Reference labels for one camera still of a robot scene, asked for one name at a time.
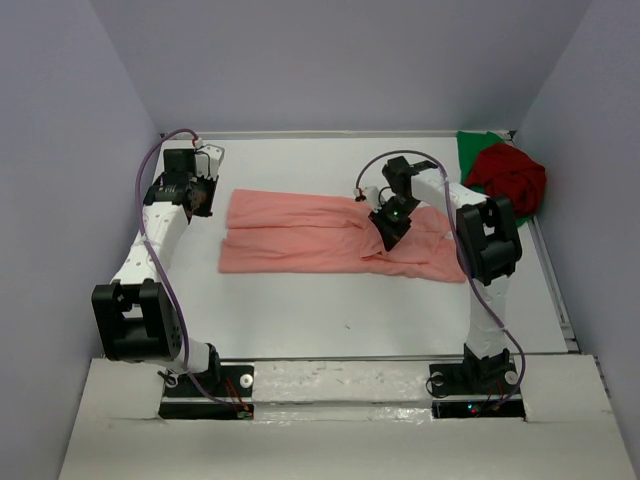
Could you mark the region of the pink t shirt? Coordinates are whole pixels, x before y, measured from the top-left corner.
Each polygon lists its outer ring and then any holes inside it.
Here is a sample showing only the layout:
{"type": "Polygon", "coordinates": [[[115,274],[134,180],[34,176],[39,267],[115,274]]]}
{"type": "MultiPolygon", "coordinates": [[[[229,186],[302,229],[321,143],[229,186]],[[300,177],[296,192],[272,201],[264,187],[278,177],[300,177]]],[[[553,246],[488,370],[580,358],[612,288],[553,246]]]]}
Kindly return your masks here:
{"type": "Polygon", "coordinates": [[[380,274],[463,283],[446,217],[423,206],[386,251],[366,205],[340,196],[235,190],[226,216],[222,273],[380,274]]]}

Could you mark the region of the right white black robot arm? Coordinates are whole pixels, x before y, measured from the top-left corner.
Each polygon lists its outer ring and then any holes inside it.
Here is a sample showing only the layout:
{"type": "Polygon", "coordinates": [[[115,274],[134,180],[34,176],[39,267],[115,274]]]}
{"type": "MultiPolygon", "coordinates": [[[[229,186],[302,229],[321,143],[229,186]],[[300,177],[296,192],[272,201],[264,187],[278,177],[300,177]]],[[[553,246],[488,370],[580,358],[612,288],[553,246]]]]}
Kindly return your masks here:
{"type": "Polygon", "coordinates": [[[523,349],[504,320],[509,281],[522,258],[512,204],[504,196],[488,197],[451,181],[444,165],[429,154],[420,153],[417,163],[410,163],[407,154],[395,150],[378,157],[389,198],[382,189],[361,184],[354,195],[369,206],[369,219],[386,251],[410,231],[410,216],[420,204],[448,220],[470,288],[469,330],[462,360],[431,365],[426,387],[435,399],[498,395],[507,401],[519,393],[526,368],[512,359],[523,349]]]}

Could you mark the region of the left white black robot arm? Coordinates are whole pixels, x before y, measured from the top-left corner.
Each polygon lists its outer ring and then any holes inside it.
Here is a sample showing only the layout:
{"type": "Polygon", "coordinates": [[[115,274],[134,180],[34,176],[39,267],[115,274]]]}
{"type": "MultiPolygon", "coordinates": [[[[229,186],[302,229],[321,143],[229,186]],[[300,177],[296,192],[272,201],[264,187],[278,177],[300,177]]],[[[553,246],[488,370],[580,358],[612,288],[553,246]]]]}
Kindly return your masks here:
{"type": "Polygon", "coordinates": [[[111,361],[150,363],[209,395],[222,380],[216,348],[189,337],[166,282],[180,237],[195,217],[212,215],[224,150],[169,148],[163,171],[136,205],[142,222],[124,263],[112,280],[94,288],[91,303],[105,356],[111,361]]]}

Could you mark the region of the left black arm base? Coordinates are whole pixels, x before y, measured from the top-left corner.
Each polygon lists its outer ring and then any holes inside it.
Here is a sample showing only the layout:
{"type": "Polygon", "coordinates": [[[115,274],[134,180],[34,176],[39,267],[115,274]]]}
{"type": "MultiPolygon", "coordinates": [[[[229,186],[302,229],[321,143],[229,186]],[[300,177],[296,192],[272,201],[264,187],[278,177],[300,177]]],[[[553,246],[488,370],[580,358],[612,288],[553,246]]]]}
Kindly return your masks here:
{"type": "Polygon", "coordinates": [[[223,363],[219,380],[211,374],[187,375],[158,371],[163,391],[158,415],[165,420],[236,421],[254,418],[255,369],[248,363],[223,363]]]}

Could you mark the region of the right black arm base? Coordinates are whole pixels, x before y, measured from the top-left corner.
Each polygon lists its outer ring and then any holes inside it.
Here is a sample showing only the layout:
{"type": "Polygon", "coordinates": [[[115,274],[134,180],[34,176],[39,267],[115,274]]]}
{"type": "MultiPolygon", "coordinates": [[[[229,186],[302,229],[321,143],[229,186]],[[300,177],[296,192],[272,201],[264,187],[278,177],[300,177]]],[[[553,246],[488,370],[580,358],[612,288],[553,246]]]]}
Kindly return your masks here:
{"type": "Polygon", "coordinates": [[[429,366],[425,389],[432,397],[431,413],[436,420],[526,417],[519,375],[514,364],[487,380],[471,384],[464,377],[461,363],[437,363],[429,366]]]}

